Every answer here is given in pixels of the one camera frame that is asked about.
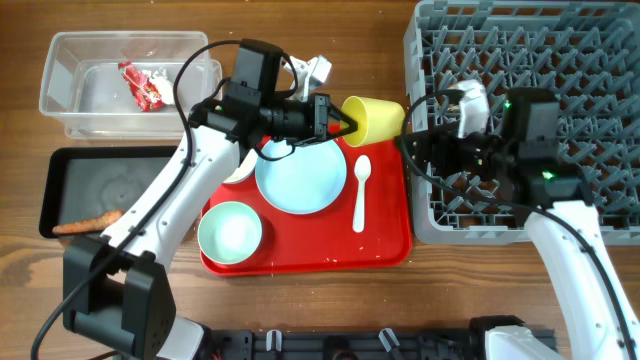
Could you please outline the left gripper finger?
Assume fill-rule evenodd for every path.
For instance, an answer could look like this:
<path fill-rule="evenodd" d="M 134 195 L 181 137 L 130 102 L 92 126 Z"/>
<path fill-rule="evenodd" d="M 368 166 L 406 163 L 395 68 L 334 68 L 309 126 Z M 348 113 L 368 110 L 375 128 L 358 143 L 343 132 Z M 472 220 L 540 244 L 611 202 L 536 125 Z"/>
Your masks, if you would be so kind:
<path fill-rule="evenodd" d="M 345 136 L 349 136 L 356 132 L 356 129 L 353 128 L 339 128 L 339 127 L 329 127 L 327 128 L 323 135 L 319 138 L 320 143 L 325 143 L 329 141 L 334 141 Z"/>
<path fill-rule="evenodd" d="M 340 108 L 332 105 L 329 110 L 329 130 L 330 131 L 356 131 L 358 123 Z"/>

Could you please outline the yellow plastic cup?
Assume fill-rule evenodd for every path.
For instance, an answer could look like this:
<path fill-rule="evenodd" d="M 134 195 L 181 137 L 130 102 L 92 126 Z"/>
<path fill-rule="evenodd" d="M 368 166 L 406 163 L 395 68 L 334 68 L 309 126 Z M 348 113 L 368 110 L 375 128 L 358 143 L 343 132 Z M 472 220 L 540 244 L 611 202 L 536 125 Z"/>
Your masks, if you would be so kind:
<path fill-rule="evenodd" d="M 341 110 L 358 125 L 355 132 L 343 137 L 351 147 L 393 139 L 400 134 L 405 117 L 403 106 L 396 102 L 358 96 L 347 98 Z"/>

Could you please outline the white plastic spoon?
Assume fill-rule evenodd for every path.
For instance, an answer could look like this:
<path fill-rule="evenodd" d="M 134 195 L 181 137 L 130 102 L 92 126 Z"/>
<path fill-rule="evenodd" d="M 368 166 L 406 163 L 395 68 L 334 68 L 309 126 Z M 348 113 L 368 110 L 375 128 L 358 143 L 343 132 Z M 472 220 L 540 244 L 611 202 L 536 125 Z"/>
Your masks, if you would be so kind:
<path fill-rule="evenodd" d="M 366 181 L 372 173 L 372 165 L 367 155 L 361 155 L 356 160 L 354 175 L 357 180 L 357 194 L 354 207 L 352 229 L 356 233 L 361 233 L 365 225 L 365 188 Z"/>

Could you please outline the light blue rice bowl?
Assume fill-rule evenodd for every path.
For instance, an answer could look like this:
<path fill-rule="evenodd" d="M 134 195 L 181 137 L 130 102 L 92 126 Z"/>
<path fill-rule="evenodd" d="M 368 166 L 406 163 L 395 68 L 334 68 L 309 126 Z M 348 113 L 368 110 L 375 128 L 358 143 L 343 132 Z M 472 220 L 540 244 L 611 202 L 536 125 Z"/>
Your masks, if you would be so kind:
<path fill-rule="evenodd" d="M 254 171 L 258 160 L 255 150 L 250 150 L 239 167 L 229 176 L 224 184 L 238 184 L 246 180 Z"/>

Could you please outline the light blue plate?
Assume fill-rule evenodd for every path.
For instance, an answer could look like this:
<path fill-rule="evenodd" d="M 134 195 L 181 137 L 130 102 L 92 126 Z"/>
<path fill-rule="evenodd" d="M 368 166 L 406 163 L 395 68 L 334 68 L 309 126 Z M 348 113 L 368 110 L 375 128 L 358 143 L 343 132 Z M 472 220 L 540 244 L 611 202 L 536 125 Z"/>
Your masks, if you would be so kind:
<path fill-rule="evenodd" d="M 331 205 L 347 178 L 345 156 L 335 141 L 298 147 L 290 153 L 285 142 L 269 140 L 262 152 L 277 158 L 259 158 L 255 179 L 259 192 L 274 208 L 293 215 L 308 215 Z"/>

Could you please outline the white tissue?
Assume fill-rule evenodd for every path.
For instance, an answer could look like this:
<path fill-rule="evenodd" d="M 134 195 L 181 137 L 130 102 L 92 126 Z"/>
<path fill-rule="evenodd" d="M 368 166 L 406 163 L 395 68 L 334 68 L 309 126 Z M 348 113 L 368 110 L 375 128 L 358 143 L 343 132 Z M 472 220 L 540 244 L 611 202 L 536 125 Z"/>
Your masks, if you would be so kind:
<path fill-rule="evenodd" d="M 165 105 L 174 105 L 173 83 L 167 76 L 167 70 L 163 67 L 155 71 L 143 70 L 142 73 L 149 79 L 149 82 L 155 87 L 159 94 L 160 100 Z"/>

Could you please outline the red snack wrapper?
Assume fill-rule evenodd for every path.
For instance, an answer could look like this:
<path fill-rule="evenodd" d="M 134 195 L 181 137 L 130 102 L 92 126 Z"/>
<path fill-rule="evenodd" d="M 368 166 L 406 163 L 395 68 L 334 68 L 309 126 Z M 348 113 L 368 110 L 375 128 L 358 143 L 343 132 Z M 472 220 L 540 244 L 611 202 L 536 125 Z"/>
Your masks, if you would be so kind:
<path fill-rule="evenodd" d="M 119 63 L 118 69 L 142 112 L 159 110 L 166 105 L 157 87 L 150 81 L 149 77 L 138 70 L 131 62 Z"/>

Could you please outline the orange carrot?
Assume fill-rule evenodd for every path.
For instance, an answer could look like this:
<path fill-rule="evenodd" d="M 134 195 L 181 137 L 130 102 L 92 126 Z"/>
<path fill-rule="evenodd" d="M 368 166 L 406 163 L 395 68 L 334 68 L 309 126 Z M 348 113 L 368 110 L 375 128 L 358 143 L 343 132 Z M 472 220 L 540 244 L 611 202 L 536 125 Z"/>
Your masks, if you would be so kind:
<path fill-rule="evenodd" d="M 77 221 L 74 223 L 56 225 L 53 227 L 52 232 L 57 236 L 102 232 L 109 226 L 116 223 L 123 215 L 124 211 L 113 210 L 97 217 Z"/>

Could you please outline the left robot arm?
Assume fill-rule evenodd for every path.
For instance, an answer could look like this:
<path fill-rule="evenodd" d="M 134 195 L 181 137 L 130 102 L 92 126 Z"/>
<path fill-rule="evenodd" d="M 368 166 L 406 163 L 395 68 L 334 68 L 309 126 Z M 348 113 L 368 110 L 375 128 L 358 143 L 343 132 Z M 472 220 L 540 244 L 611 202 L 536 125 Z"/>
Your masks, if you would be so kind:
<path fill-rule="evenodd" d="M 277 89 L 289 59 L 281 48 L 243 39 L 237 49 L 223 97 L 180 113 L 183 138 L 136 203 L 99 237 L 67 247 L 53 314 L 66 330 L 132 359 L 212 358 L 209 328 L 177 315 L 167 276 L 203 204 L 265 137 L 299 148 L 356 131 L 328 95 L 297 101 Z"/>

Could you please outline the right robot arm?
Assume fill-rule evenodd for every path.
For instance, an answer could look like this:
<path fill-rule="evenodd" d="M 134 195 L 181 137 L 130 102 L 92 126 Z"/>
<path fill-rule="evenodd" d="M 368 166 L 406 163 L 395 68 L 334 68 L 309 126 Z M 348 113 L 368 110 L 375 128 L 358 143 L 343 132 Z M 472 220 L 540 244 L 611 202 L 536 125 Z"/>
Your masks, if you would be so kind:
<path fill-rule="evenodd" d="M 456 197 L 518 214 L 552 281 L 573 355 L 638 358 L 639 320 L 604 245 L 591 187 L 579 166 L 558 159 L 555 94 L 508 90 L 498 135 L 465 131 L 465 109 L 457 128 L 409 131 L 411 118 L 404 116 L 396 143 L 413 174 Z M 428 175 L 429 165 L 497 180 L 505 193 L 496 199 L 461 192 Z"/>

